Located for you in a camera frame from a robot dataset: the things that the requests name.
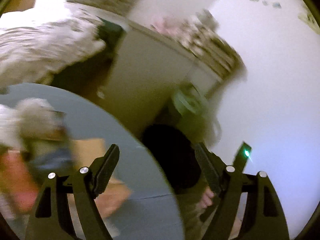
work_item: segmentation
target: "black device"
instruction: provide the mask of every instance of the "black device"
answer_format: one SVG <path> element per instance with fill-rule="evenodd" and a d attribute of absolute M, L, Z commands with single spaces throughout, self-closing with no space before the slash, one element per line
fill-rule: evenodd
<path fill-rule="evenodd" d="M 119 147 L 113 144 L 90 167 L 70 176 L 50 173 L 32 208 L 25 240 L 79 240 L 71 220 L 68 193 L 74 195 L 86 239 L 112 240 L 94 199 L 105 191 L 118 160 Z"/>
<path fill-rule="evenodd" d="M 243 174 L 233 166 L 226 166 L 202 143 L 195 144 L 194 149 L 209 187 L 220 200 L 202 240 L 229 238 L 242 192 L 248 192 L 248 199 L 236 239 L 289 240 L 279 198 L 266 173 Z M 72 224 L 67 193 L 74 194 L 86 239 L 112 240 L 94 199 L 106 189 L 119 153 L 118 146 L 113 144 L 105 156 L 95 159 L 90 167 L 64 177 L 50 173 L 33 206 L 25 240 L 79 240 Z"/>
<path fill-rule="evenodd" d="M 237 154 L 233 160 L 232 166 L 234 166 L 238 171 L 243 172 L 244 168 L 250 158 L 251 146 L 245 142 L 242 142 L 242 145 L 237 151 Z"/>
<path fill-rule="evenodd" d="M 257 175 L 243 174 L 236 167 L 227 166 L 217 155 L 209 152 L 203 143 L 195 144 L 194 148 L 209 187 L 217 194 L 213 208 L 217 210 L 202 240 L 229 238 L 243 192 L 248 193 L 247 203 L 240 233 L 235 239 L 289 240 L 280 200 L 264 171 Z"/>

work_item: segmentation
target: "black bracket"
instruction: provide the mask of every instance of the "black bracket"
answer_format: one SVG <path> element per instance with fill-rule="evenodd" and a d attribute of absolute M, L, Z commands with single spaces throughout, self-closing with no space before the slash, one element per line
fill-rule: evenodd
<path fill-rule="evenodd" d="M 216 209 L 216 212 L 202 240 L 229 238 L 243 192 L 248 193 L 247 203 L 240 233 L 235 239 L 289 240 L 280 200 L 265 172 L 260 171 L 255 176 L 243 174 L 233 166 L 226 166 L 203 143 L 195 144 L 194 148 L 209 187 L 217 194 L 214 206 L 207 208 L 211 212 Z"/>
<path fill-rule="evenodd" d="M 33 206 L 25 240 L 79 240 L 71 220 L 68 193 L 74 195 L 86 239 L 112 240 L 94 199 L 105 191 L 119 154 L 119 147 L 113 144 L 90 167 L 83 167 L 71 176 L 59 177 L 51 173 Z"/>

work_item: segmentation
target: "blanket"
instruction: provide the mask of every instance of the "blanket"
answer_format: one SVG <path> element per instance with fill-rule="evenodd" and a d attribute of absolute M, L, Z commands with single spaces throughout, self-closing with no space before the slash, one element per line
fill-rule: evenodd
<path fill-rule="evenodd" d="M 102 21 L 83 9 L 9 12 L 0 21 L 0 88 L 23 82 L 49 84 L 68 65 L 105 48 Z"/>

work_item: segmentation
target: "metal screw head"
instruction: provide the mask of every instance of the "metal screw head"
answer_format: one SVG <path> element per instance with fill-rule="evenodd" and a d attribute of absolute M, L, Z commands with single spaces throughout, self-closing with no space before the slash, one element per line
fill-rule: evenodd
<path fill-rule="evenodd" d="M 84 174 L 84 173 L 87 173 L 89 171 L 89 168 L 88 167 L 82 167 L 80 169 L 80 173 Z"/>
<path fill-rule="evenodd" d="M 259 176 L 262 178 L 266 178 L 267 177 L 267 173 L 264 171 L 259 171 Z"/>
<path fill-rule="evenodd" d="M 236 169 L 234 168 L 234 166 L 227 166 L 226 170 L 229 172 L 234 172 Z"/>
<path fill-rule="evenodd" d="M 56 176 L 54 172 L 49 173 L 48 178 L 53 179 Z"/>

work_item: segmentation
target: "white hair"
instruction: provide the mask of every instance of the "white hair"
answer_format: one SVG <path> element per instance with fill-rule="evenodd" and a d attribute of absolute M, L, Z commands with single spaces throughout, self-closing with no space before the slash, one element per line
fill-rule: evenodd
<path fill-rule="evenodd" d="M 27 98 L 20 101 L 15 109 L 23 138 L 43 138 L 57 128 L 54 109 L 45 99 Z"/>
<path fill-rule="evenodd" d="M 0 105 L 0 154 L 9 147 L 24 150 L 23 142 L 19 136 L 19 118 L 17 110 Z"/>

